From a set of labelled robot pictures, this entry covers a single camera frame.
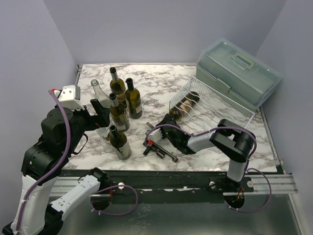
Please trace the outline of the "green wine bottle black neck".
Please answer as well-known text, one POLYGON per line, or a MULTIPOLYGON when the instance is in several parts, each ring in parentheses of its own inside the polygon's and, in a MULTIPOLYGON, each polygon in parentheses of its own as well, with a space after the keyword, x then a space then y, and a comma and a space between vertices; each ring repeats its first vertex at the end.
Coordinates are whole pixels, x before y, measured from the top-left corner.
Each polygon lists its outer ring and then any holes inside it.
POLYGON ((128 87, 125 96, 130 118, 139 119, 142 116, 140 92, 134 87, 132 78, 127 78, 125 82, 128 87))

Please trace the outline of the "green wine bottle silver neck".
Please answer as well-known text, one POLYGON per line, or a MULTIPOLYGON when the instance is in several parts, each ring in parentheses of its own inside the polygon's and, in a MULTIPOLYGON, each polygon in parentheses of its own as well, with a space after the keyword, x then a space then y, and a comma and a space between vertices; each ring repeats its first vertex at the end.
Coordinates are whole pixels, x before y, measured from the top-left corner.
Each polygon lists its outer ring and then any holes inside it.
POLYGON ((114 124, 119 131, 125 132, 129 129, 130 123, 127 117, 126 109, 123 104, 119 103, 114 93, 109 95, 111 106, 110 114, 114 124))

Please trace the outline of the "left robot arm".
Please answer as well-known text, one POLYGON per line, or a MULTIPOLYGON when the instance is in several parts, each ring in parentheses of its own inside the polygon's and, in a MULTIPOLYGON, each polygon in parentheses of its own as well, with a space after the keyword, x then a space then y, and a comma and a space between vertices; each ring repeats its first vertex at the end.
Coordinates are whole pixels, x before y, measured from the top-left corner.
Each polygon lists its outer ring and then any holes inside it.
POLYGON ((67 135, 64 115, 55 106, 42 121, 42 135, 24 155, 22 164, 22 194, 18 213, 22 218, 3 227, 4 235, 56 235, 64 221, 91 194, 104 193, 109 187, 109 176, 98 168, 87 172, 82 182, 54 202, 49 202, 51 190, 62 168, 86 131, 108 127, 110 110, 97 99, 92 99, 96 114, 90 115, 86 106, 78 111, 65 107, 70 135, 67 135))

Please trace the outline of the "brown wine bottle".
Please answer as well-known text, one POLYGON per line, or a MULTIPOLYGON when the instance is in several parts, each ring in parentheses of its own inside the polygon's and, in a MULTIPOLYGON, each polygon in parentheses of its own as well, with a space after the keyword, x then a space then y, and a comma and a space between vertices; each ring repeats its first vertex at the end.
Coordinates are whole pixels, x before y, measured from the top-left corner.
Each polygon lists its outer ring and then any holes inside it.
POLYGON ((181 119, 191 111, 191 108, 197 104, 200 100, 200 96, 197 92, 189 92, 184 96, 176 105, 169 110, 169 115, 174 118, 175 121, 181 119))

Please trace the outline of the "green wine bottle front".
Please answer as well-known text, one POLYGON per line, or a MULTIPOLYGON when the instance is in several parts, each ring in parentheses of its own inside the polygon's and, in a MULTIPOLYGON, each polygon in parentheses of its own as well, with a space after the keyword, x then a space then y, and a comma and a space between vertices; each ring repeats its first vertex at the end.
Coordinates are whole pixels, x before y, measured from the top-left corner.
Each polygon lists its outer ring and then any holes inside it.
POLYGON ((115 125, 109 127, 110 143, 120 160, 127 160, 130 158, 132 151, 126 135, 117 129, 115 125))

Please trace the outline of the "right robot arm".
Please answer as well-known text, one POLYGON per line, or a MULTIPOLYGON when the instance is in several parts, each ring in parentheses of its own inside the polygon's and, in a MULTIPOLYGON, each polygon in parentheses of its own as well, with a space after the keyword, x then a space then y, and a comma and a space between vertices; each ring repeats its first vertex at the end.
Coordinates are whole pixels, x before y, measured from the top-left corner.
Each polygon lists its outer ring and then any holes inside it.
POLYGON ((251 155, 255 152, 257 141, 255 135, 243 127, 222 119, 217 127, 198 134, 182 130, 174 118, 166 114, 156 125, 162 139, 168 139, 173 147, 184 155, 192 155, 212 147, 218 148, 229 157, 229 168, 225 187, 235 192, 243 186, 243 177, 251 155))

